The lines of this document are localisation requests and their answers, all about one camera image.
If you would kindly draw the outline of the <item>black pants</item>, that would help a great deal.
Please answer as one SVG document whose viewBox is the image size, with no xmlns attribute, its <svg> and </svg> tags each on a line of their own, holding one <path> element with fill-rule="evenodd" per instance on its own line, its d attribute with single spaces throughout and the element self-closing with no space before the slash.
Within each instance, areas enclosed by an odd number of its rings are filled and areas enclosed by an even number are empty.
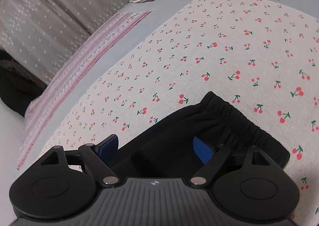
<svg viewBox="0 0 319 226">
<path fill-rule="evenodd" d="M 198 104 L 173 112 L 121 147 L 108 167 L 121 180 L 190 178 L 203 165 L 193 149 L 194 137 L 208 145 L 223 144 L 235 150 L 255 145 L 281 168 L 290 158 L 279 141 L 231 104 L 208 92 Z"/>
</svg>

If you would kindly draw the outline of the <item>pink striped blanket strip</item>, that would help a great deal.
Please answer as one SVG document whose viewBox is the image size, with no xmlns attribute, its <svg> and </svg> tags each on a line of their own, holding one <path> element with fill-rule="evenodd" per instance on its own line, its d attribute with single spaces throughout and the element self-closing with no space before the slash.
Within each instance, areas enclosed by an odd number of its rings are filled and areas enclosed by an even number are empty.
<svg viewBox="0 0 319 226">
<path fill-rule="evenodd" d="M 80 80 L 149 13 L 150 11 L 114 14 L 61 67 L 40 97 L 29 104 L 25 113 L 25 133 L 17 170 L 24 165 L 40 133 Z"/>
</svg>

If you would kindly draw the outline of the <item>cherry print bed sheet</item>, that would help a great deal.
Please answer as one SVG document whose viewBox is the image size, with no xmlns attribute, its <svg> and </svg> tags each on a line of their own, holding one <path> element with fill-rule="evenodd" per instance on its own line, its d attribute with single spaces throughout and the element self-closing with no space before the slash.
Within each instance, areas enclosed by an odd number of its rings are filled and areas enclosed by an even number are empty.
<svg viewBox="0 0 319 226">
<path fill-rule="evenodd" d="M 290 153 L 293 220 L 318 225 L 318 20 L 265 0 L 193 0 L 87 90 L 43 147 L 125 145 L 212 91 Z"/>
</svg>

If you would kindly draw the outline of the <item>grey star pattern curtain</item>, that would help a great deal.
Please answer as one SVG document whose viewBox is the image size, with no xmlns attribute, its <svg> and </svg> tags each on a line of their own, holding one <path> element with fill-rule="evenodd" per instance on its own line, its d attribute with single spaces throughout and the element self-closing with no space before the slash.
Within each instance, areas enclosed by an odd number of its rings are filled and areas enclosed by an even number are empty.
<svg viewBox="0 0 319 226">
<path fill-rule="evenodd" d="M 1 0 L 1 48 L 44 83 L 128 0 Z"/>
</svg>

